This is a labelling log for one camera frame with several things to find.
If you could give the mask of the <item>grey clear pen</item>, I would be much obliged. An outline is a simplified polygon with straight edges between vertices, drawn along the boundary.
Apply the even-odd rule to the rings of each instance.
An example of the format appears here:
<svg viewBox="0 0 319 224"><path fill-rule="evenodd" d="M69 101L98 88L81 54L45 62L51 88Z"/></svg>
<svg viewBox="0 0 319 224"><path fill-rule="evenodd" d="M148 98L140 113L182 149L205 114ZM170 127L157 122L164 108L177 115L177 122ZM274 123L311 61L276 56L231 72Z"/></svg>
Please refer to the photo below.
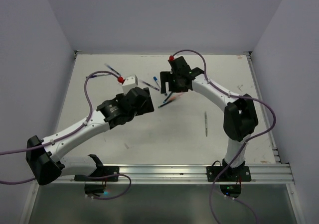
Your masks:
<svg viewBox="0 0 319 224"><path fill-rule="evenodd" d="M208 120L207 120L207 112L204 112L204 127L205 127L205 137L208 137Z"/></svg>

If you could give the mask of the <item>blue clear gel pen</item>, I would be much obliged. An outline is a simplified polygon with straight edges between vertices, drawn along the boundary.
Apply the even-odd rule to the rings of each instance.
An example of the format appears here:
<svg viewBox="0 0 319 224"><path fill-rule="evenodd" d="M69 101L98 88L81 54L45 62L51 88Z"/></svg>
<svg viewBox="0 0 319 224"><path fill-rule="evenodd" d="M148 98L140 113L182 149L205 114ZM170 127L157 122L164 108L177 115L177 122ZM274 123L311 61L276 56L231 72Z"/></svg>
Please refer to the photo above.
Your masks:
<svg viewBox="0 0 319 224"><path fill-rule="evenodd" d="M104 64L108 69L110 69L113 73L117 74L118 76L121 76L121 74L116 71L113 67L111 67L109 64L105 63Z"/></svg>

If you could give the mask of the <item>dark blue grip pen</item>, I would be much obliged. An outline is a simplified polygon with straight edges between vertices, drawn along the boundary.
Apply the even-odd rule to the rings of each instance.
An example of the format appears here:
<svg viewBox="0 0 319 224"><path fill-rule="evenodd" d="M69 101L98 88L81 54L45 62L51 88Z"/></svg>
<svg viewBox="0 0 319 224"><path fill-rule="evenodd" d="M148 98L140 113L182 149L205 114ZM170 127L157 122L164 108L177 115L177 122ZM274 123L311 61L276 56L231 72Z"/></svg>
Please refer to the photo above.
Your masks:
<svg viewBox="0 0 319 224"><path fill-rule="evenodd" d="M110 74L95 74L95 75L90 75L90 76L86 76L86 79L93 79L93 78L98 78L98 77L103 77L103 76L108 76Z"/></svg>

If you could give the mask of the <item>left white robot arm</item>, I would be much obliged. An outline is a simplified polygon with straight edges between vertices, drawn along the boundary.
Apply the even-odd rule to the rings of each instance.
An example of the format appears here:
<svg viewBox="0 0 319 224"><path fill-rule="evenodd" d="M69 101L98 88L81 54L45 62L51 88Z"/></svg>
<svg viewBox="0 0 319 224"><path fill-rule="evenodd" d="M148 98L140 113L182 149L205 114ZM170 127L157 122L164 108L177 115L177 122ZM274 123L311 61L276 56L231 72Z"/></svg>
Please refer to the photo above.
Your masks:
<svg viewBox="0 0 319 224"><path fill-rule="evenodd" d="M67 158L66 154L100 133L153 111L149 89L132 88L126 94L102 102L88 117L55 135L43 139L36 135L29 138L26 161L39 185L47 185L67 175L77 175L82 181L106 179L112 172L104 167L97 155Z"/></svg>

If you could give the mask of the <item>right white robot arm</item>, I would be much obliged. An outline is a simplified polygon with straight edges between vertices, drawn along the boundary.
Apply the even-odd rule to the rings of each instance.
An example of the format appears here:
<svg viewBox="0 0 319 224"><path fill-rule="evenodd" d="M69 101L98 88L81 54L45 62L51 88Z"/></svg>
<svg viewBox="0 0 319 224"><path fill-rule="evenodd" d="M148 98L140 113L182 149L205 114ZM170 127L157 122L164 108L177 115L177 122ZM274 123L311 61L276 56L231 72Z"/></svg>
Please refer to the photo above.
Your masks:
<svg viewBox="0 0 319 224"><path fill-rule="evenodd" d="M248 138L258 125L258 118L251 96L240 96L208 78L204 70L191 69L184 57L170 56L170 71L160 72L160 92L197 92L223 113L223 130L228 136L226 155L222 161L222 175L226 180L234 180L245 165L244 155Z"/></svg>

